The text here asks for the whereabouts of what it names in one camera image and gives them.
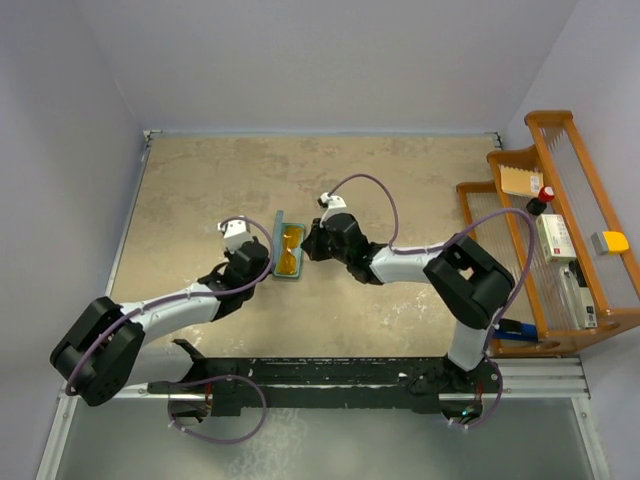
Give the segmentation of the orange sunglasses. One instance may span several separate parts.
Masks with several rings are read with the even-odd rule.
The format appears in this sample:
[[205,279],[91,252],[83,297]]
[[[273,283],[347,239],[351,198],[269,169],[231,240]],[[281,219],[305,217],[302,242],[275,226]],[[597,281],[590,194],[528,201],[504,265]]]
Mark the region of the orange sunglasses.
[[282,234],[282,252],[278,261],[276,272],[280,275],[294,276],[297,273],[299,260],[297,249],[303,237],[303,228],[297,225],[288,225]]

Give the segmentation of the blue-grey glasses case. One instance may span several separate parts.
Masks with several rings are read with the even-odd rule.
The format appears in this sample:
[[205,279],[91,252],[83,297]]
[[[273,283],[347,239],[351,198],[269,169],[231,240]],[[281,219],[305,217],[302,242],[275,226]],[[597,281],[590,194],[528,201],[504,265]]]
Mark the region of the blue-grey glasses case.
[[273,241],[274,260],[272,275],[281,280],[298,280],[301,275],[303,251],[301,244],[306,228],[302,223],[284,221],[284,211],[275,214]]

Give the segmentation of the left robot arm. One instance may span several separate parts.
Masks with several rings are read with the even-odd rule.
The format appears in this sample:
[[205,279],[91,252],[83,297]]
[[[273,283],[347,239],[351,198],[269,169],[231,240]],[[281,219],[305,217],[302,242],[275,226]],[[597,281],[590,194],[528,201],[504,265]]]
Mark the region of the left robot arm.
[[256,238],[225,257],[178,292],[133,303],[118,304],[107,296],[91,301],[50,356],[66,380],[65,393],[99,406],[136,384],[171,382],[184,392],[201,388],[206,369],[194,347],[182,340],[152,343],[237,311],[271,268],[270,253]]

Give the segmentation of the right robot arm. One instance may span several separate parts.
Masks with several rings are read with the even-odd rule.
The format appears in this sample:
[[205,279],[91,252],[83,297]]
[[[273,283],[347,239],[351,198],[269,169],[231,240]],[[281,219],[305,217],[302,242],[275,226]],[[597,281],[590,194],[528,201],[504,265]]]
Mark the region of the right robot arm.
[[512,274],[472,238],[416,253],[394,250],[362,233],[355,217],[316,218],[301,249],[311,261],[336,260],[362,284],[424,283],[433,287],[457,324],[447,352],[446,383],[467,391],[480,379],[489,329],[516,286]]

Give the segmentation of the brown cardboard envelope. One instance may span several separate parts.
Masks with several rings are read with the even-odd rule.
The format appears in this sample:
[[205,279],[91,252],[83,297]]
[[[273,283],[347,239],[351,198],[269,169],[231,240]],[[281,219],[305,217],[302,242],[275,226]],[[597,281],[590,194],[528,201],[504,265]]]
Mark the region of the brown cardboard envelope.
[[535,198],[544,185],[540,172],[507,165],[499,166],[501,190],[509,195]]

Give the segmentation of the blue black tool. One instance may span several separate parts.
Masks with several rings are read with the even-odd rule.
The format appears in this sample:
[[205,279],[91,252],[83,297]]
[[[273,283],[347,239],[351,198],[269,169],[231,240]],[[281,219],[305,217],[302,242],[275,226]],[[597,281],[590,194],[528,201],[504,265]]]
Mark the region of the blue black tool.
[[523,323],[508,318],[501,318],[494,331],[494,337],[500,340],[537,343],[538,331],[534,324]]

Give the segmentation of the red black bottle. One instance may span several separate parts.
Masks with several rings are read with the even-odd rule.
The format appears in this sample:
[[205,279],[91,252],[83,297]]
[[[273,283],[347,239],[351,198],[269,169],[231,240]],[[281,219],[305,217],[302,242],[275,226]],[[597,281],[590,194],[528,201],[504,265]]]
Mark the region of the red black bottle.
[[533,215],[539,216],[545,212],[548,204],[555,198],[554,190],[551,186],[543,186],[536,197],[531,198],[526,204],[526,211]]

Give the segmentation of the wooden tiered rack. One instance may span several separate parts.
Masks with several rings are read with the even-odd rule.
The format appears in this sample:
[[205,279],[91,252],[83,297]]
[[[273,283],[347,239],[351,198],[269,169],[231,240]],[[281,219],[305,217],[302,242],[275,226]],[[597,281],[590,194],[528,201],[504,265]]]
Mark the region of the wooden tiered rack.
[[532,145],[487,156],[488,181],[457,186],[472,232],[519,276],[522,293],[495,335],[499,357],[576,353],[639,325],[639,262],[569,111],[525,118]]

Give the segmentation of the white red box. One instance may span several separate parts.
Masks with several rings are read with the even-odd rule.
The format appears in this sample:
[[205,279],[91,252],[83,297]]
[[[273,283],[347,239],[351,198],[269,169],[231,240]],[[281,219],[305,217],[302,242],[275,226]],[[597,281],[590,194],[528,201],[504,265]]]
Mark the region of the white red box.
[[576,259],[576,252],[562,215],[541,214],[536,219],[536,228],[546,263],[569,263]]

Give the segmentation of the white black stapler device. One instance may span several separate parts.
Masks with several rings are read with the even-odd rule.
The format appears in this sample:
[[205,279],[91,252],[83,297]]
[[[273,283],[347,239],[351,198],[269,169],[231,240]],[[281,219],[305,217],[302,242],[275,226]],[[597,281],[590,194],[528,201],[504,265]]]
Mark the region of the white black stapler device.
[[596,328],[595,303],[579,262],[574,259],[559,272],[561,290],[573,323],[579,329]]

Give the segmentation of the yellow grey sponge block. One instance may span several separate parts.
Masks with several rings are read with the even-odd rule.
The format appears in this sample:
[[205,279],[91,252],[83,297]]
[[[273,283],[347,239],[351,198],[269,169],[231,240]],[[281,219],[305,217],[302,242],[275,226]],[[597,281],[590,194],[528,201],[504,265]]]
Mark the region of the yellow grey sponge block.
[[625,234],[619,231],[597,231],[591,241],[598,255],[620,255],[630,249]]

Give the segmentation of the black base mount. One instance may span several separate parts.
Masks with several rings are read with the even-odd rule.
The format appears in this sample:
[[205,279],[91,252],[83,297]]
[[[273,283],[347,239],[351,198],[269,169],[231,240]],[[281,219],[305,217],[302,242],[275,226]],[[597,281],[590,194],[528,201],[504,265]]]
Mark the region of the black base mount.
[[483,360],[465,372],[446,357],[205,357],[178,341],[193,364],[179,380],[150,383],[153,394],[203,395],[212,415],[244,408],[401,409],[475,418],[502,390],[498,366]]

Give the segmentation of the aluminium frame rail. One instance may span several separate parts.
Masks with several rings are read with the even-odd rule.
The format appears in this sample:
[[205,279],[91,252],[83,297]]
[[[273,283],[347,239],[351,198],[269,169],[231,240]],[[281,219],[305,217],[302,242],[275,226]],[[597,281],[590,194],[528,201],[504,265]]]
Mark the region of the aluminium frame rail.
[[584,371],[577,358],[485,359],[471,372],[458,369],[445,357],[204,358],[197,365],[199,369],[190,371],[180,382],[136,385],[143,385],[157,394],[200,391],[220,377],[236,375],[252,380],[263,390],[271,388],[286,392],[313,389],[377,391],[391,387],[427,395],[462,395],[479,390],[486,393],[587,390]]

